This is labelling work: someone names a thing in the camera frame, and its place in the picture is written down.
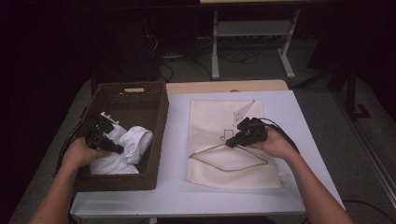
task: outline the canvas bag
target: canvas bag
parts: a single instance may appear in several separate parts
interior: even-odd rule
[[[280,188],[274,159],[248,147],[229,148],[225,140],[238,130],[233,112],[252,101],[192,100],[189,126],[188,179],[220,189]],[[256,101],[248,118],[263,118],[262,101]]]

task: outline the gray floor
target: gray floor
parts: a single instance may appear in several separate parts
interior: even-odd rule
[[[235,40],[224,41],[219,58],[220,80],[251,80],[251,79],[284,79],[288,85],[294,85],[312,77],[318,71],[306,68],[311,52],[315,47],[314,40],[293,41],[288,53],[291,66],[296,74],[289,80],[284,74],[281,62],[277,57],[276,48],[279,42],[263,40],[244,40],[243,47],[237,46],[236,51],[227,44]],[[177,58],[177,50],[169,50],[167,57]],[[163,63],[172,68],[170,82],[209,81],[210,52],[200,53],[192,59],[177,58],[164,60]],[[164,77],[171,76],[171,69],[161,66]],[[362,143],[352,129],[351,122],[339,104],[345,93],[332,93],[325,86],[331,77],[325,77],[305,90],[294,91],[304,113],[305,119],[318,145],[319,152],[325,161],[332,180],[343,200],[358,200],[369,203],[396,220],[396,209],[378,180],[371,163],[364,151]],[[82,87],[75,102],[71,105],[62,127],[55,136],[46,158],[43,160],[35,178],[26,190],[11,223],[26,223],[35,211],[43,195],[47,191],[52,172],[55,168],[59,149],[66,136],[77,124],[79,115],[91,100],[90,82]],[[396,180],[396,124],[375,99],[370,87],[358,80],[357,103],[365,105],[372,118],[359,119],[358,125],[365,132],[378,157],[384,163],[390,176]],[[345,203],[346,210],[357,223],[391,223],[380,212],[362,203]],[[270,217],[276,223],[302,223],[305,216]],[[82,223],[140,223],[147,220],[131,219],[89,219]]]

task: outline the table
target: table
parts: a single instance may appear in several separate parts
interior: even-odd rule
[[[277,122],[294,140],[313,172],[342,204],[294,94],[287,90],[283,81],[178,83],[168,84],[167,89],[169,112],[157,188],[147,191],[79,193],[71,210],[74,217],[210,217],[304,213],[293,174],[282,160],[276,159],[282,183],[280,189],[212,189],[187,180],[187,132],[191,99],[262,100],[265,116]]]

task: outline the floor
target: floor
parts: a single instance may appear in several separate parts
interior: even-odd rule
[[[211,81],[210,79],[210,40],[200,39],[201,47],[195,54],[185,54],[184,50],[167,49],[160,65],[160,80],[169,82]],[[296,78],[287,79],[276,49],[281,39],[225,39],[220,46],[220,81],[284,79],[291,87],[312,77],[319,71],[307,68],[314,39],[294,40],[290,45],[288,57]],[[392,179],[396,179],[396,124],[375,99],[371,88],[358,79],[356,100],[364,105],[371,118],[352,122],[344,110],[346,91],[327,90],[332,75],[317,81],[303,90],[294,90],[295,96],[304,113],[306,122],[318,145],[341,198],[345,201],[348,213],[356,223],[394,223],[395,204],[389,199],[383,184],[378,179],[370,163],[364,144],[355,130],[361,129]],[[76,125],[83,108],[91,100],[90,81],[81,87],[69,114],[48,150],[35,175],[37,180],[26,190],[11,223],[26,223],[39,204],[50,185],[50,176],[45,170],[52,169],[56,163],[59,148],[64,139]],[[254,217],[248,223],[267,223],[262,217]],[[278,224],[307,223],[304,215],[268,217]],[[147,219],[84,219],[81,223],[149,223]]]

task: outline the wicker basket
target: wicker basket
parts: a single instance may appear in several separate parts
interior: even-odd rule
[[[155,189],[160,165],[163,132],[168,112],[166,86],[162,82],[111,83],[99,86],[84,118],[105,112],[129,130],[142,126],[153,132],[154,138],[136,175],[91,175],[89,166],[81,168],[75,181],[75,191],[121,191]],[[93,123],[86,122],[76,135],[82,136]]]

